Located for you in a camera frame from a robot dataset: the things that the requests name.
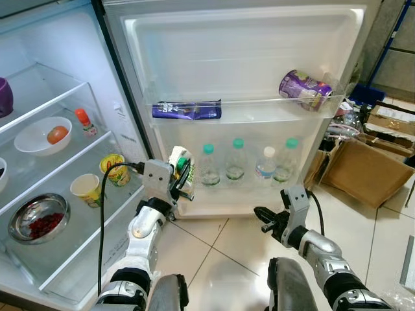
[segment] orange bottle cap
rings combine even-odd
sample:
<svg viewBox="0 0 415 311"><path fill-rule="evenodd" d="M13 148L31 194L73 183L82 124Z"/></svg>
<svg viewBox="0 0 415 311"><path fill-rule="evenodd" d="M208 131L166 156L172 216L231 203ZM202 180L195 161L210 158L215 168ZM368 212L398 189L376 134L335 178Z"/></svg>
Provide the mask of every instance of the orange bottle cap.
<svg viewBox="0 0 415 311"><path fill-rule="evenodd" d="M77 116L78 120L83 124L89 124L91 121L89 120L88 115L86 114L85 110L82 108L78 108L75 110L75 115Z"/></svg>

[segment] purple cup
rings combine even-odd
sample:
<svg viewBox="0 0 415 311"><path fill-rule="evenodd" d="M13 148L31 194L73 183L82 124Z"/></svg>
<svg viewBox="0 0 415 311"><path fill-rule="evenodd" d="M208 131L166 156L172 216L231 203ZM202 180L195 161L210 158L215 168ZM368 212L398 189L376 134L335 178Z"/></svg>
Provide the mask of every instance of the purple cup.
<svg viewBox="0 0 415 311"><path fill-rule="evenodd" d="M5 78L0 78L0 118L13 111L13 92Z"/></svg>

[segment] green bottle cap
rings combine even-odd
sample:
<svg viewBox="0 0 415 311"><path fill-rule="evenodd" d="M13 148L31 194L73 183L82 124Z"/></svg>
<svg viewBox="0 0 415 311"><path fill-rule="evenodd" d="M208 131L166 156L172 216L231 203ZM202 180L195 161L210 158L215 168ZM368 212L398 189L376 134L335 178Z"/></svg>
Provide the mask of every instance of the green bottle cap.
<svg viewBox="0 0 415 311"><path fill-rule="evenodd" d="M212 154L213 153L213 145L212 144L205 144L203 146L203 152L205 154Z"/></svg>
<svg viewBox="0 0 415 311"><path fill-rule="evenodd" d="M187 162L187 159L185 157L179 158L179 160L177 161L177 164L176 164L177 170L181 171L183 169L184 165L186 164L186 162Z"/></svg>
<svg viewBox="0 0 415 311"><path fill-rule="evenodd" d="M288 138L287 141L285 142L285 146L288 149L295 149L298 147L298 140L295 138Z"/></svg>
<svg viewBox="0 0 415 311"><path fill-rule="evenodd" d="M233 147L235 149L241 149L241 148L243 148L244 147L244 140L241 139L241 138L235 138L233 140Z"/></svg>

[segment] white bowl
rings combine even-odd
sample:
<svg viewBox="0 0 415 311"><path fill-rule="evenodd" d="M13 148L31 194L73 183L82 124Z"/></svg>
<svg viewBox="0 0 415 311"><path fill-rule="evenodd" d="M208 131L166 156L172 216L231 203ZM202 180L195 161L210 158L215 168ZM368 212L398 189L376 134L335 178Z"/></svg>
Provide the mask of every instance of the white bowl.
<svg viewBox="0 0 415 311"><path fill-rule="evenodd" d="M56 144L51 144L47 141L47 134L58 125L65 126L68 134ZM17 150L34 156L49 156L61 151L69 144L71 132L72 123L67 118L44 118L24 128L14 139L14 146Z"/></svg>
<svg viewBox="0 0 415 311"><path fill-rule="evenodd" d="M7 173L7 163L6 161L0 157L0 168L3 168L5 171L3 175L0 177L0 192L6 187L8 181L8 173Z"/></svg>

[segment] bowl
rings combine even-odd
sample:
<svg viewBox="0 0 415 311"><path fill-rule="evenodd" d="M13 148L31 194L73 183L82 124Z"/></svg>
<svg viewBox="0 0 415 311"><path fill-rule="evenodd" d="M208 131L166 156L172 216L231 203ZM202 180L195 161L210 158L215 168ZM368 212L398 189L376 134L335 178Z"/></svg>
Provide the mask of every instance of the bowl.
<svg viewBox="0 0 415 311"><path fill-rule="evenodd" d="M0 176L0 192L6 187L8 181L7 163L0 157L0 170L1 169L4 169L4 171Z"/></svg>
<svg viewBox="0 0 415 311"><path fill-rule="evenodd" d="M0 118L13 111L13 92L5 78L0 78Z"/></svg>
<svg viewBox="0 0 415 311"><path fill-rule="evenodd" d="M8 224L8 234L20 244L46 243L61 233L71 216L63 196L45 193L24 203Z"/></svg>
<svg viewBox="0 0 415 311"><path fill-rule="evenodd" d="M58 125L65 126L68 134L56 144L51 144L47 141L47 134ZM44 118L24 128L14 139L14 146L17 150L34 156L49 156L61 151L69 144L71 132L72 123L67 118Z"/></svg>

